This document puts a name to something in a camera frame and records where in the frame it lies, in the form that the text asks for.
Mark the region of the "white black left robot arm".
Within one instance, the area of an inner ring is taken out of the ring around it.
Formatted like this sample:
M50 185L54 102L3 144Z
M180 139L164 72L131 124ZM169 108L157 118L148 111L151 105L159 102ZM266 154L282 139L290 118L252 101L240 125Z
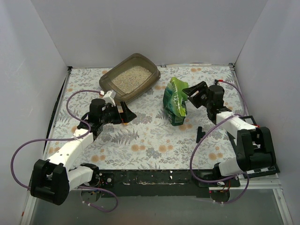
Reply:
M74 132L74 138L65 143L46 160L38 160L33 167L30 194L33 197L61 205L68 193L83 184L96 187L100 182L99 168L83 163L76 169L72 164L80 154L92 144L106 124L129 123L137 115L121 102L122 111L117 106L96 98L91 101L89 111L84 114Z

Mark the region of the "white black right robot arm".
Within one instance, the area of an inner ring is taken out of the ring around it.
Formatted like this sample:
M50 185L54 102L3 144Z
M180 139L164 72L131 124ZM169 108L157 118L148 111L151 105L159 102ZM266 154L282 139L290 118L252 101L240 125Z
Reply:
M275 166L276 155L270 130L247 123L227 108L223 101L225 90L218 83L219 80L215 80L214 85L208 86L206 82L201 82L183 89L183 92L196 108L206 108L214 128L222 127L236 141L235 158L216 164L212 169L212 180L201 179L190 170L195 180L223 186L236 175Z

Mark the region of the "green litter bag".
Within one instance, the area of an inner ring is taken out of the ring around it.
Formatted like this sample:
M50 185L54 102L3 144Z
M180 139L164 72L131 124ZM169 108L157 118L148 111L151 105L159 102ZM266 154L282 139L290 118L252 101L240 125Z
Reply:
M183 125L188 114L186 101L187 94L183 92L188 83L172 77L167 84L163 96L163 109L172 126Z

